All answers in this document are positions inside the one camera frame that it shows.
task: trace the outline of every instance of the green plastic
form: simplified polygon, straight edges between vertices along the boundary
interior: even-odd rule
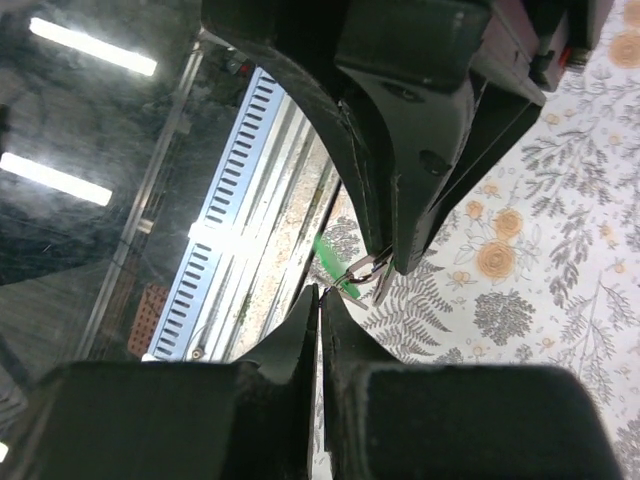
[[[320,235],[316,235],[316,238],[313,241],[313,249],[315,250],[316,255],[318,255],[320,263],[334,282],[347,271],[347,267],[340,261],[338,255],[336,255],[331,246],[325,242]],[[347,280],[340,284],[340,288],[353,298],[360,297],[360,292],[356,286],[349,283]]]

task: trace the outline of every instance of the ceiling light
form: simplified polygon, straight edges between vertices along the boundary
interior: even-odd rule
[[[120,65],[143,75],[151,76],[158,65],[158,62],[150,58],[143,57],[137,53],[129,52],[122,48],[115,47],[85,33],[74,32],[40,18],[32,18],[29,29],[48,40],[54,41],[70,48],[75,48],[81,52],[88,53],[94,57],[101,58],[107,62]]]
[[[4,153],[0,157],[0,169],[15,173],[47,187],[55,188],[78,198],[88,200],[103,207],[111,199],[111,190],[100,187],[86,180],[59,172],[50,167],[32,162],[12,153]]]
[[[7,447],[4,443],[0,442],[0,463],[4,461],[7,457],[7,453],[9,453],[9,447]]]
[[[196,243],[234,255],[245,255],[251,245],[249,235],[238,235],[229,227],[214,228],[201,222],[191,224],[188,235]]]

